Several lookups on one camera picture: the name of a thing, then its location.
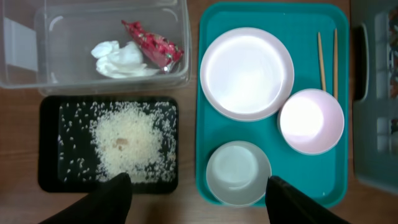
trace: pile of rice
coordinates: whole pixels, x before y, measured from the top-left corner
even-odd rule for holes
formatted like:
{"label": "pile of rice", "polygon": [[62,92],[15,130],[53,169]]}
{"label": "pile of rice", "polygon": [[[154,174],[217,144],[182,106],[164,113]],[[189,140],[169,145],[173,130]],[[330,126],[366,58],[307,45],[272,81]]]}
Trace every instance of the pile of rice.
{"label": "pile of rice", "polygon": [[[168,102],[156,106],[168,106]],[[105,182],[121,172],[128,173],[132,183],[170,182],[175,178],[175,118],[171,127],[160,107],[150,113],[143,109],[149,109],[149,105],[116,102],[111,110],[102,109],[97,121],[90,122],[92,144],[101,161],[97,180]]]}

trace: red plastic bag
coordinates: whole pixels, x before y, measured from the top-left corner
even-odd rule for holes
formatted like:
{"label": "red plastic bag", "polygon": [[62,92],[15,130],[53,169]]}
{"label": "red plastic bag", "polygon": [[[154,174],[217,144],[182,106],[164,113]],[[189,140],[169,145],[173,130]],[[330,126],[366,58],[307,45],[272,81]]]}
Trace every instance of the red plastic bag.
{"label": "red plastic bag", "polygon": [[173,42],[158,34],[146,32],[140,22],[128,23],[122,21],[130,36],[140,46],[142,52],[168,73],[173,66],[181,59],[184,51]]}

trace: plate rim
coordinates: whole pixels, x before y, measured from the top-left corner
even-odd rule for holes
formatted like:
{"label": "plate rim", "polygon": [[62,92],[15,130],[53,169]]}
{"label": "plate rim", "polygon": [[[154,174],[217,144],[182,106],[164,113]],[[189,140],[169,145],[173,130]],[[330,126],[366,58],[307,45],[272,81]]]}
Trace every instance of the plate rim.
{"label": "plate rim", "polygon": [[[285,68],[287,68],[288,70],[287,74],[291,75],[291,78],[282,79],[280,91],[277,94],[277,96],[273,99],[273,101],[270,103],[270,105],[267,108],[255,113],[242,114],[242,113],[235,113],[225,109],[214,99],[213,95],[210,92],[210,89],[208,88],[207,82],[203,82],[203,80],[206,80],[205,68],[209,64],[210,57],[217,49],[217,47],[220,46],[225,40],[231,39],[241,34],[260,38],[266,41],[267,43],[270,42],[269,40],[274,41],[276,43],[276,45],[275,44],[273,45],[275,49],[277,49],[280,53],[282,53],[285,56],[283,58],[286,58],[284,62],[287,64],[287,66],[285,66]],[[259,121],[264,118],[270,117],[274,113],[276,113],[283,106],[283,104],[285,103],[285,101],[292,92],[294,84],[294,76],[295,74],[294,74],[293,60],[286,46],[276,36],[272,35],[271,33],[253,27],[241,27],[241,28],[231,29],[218,36],[207,48],[200,64],[200,83],[206,99],[215,110],[217,110],[219,113],[226,116],[227,118],[233,119],[235,121]]]}

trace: small brown speck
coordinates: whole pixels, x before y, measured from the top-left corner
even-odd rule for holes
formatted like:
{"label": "small brown speck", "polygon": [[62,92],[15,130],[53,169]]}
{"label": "small brown speck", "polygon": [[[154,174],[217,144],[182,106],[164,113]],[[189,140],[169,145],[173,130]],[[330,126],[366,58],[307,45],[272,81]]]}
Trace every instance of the small brown speck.
{"label": "small brown speck", "polygon": [[127,145],[127,144],[129,144],[129,141],[127,141],[127,139],[118,138],[118,139],[116,140],[116,144]]}

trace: gray container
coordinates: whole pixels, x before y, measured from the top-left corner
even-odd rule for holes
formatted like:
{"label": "gray container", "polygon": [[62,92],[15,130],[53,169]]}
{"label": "gray container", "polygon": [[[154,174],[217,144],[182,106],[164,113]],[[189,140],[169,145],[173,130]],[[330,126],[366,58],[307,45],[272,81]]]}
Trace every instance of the gray container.
{"label": "gray container", "polygon": [[[0,0],[4,42],[0,86],[38,88],[44,95],[158,90],[190,80],[191,35],[186,0]],[[172,72],[112,79],[96,71],[96,44],[131,41],[121,20],[141,21],[185,51]],[[148,62],[150,68],[157,68]]]}
{"label": "gray container", "polygon": [[353,0],[356,100],[354,171],[365,184],[398,194],[398,26],[395,0]]}

